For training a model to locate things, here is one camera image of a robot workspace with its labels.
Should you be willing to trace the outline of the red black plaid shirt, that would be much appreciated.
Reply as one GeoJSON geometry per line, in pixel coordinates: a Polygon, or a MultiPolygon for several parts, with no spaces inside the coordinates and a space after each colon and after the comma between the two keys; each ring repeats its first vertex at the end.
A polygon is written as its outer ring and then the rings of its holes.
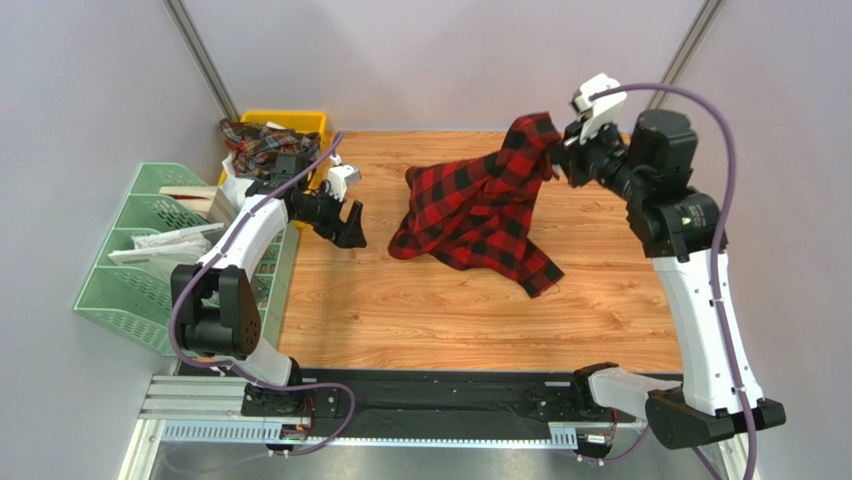
{"type": "Polygon", "coordinates": [[[549,113],[526,114],[492,153],[408,168],[408,210],[389,255],[430,255],[459,271],[489,269],[540,296],[564,276],[529,237],[540,189],[556,176],[548,149],[561,139],[549,113]]]}

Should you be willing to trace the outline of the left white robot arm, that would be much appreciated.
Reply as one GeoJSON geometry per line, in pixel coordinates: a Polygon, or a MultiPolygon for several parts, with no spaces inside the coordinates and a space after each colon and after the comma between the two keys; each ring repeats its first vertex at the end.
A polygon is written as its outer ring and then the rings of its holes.
{"type": "Polygon", "coordinates": [[[296,391],[300,369],[262,335],[262,319],[251,283],[272,241],[292,221],[313,227],[341,249],[367,245],[361,224],[363,205],[354,201],[346,219],[340,212],[349,187],[361,178],[358,167],[334,151],[326,177],[310,189],[307,176],[320,165],[309,156],[287,155],[245,191],[242,207],[210,252],[171,273],[172,311],[169,341],[186,360],[190,353],[208,358],[208,368],[225,368],[249,383],[296,391]]]}

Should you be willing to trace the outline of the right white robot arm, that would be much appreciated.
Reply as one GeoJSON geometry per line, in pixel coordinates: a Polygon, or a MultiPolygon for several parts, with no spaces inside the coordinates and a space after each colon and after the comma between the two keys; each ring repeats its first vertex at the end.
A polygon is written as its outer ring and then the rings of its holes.
{"type": "Polygon", "coordinates": [[[669,449],[713,444],[785,424],[784,406],[757,384],[727,284],[727,239],[718,204],[690,184],[698,137],[689,119],[648,110],[624,140],[611,122],[569,124],[550,154],[574,187],[591,182],[626,205],[675,325],[683,376],[664,381],[610,362],[575,374],[578,410],[615,409],[645,421],[669,449]]]}

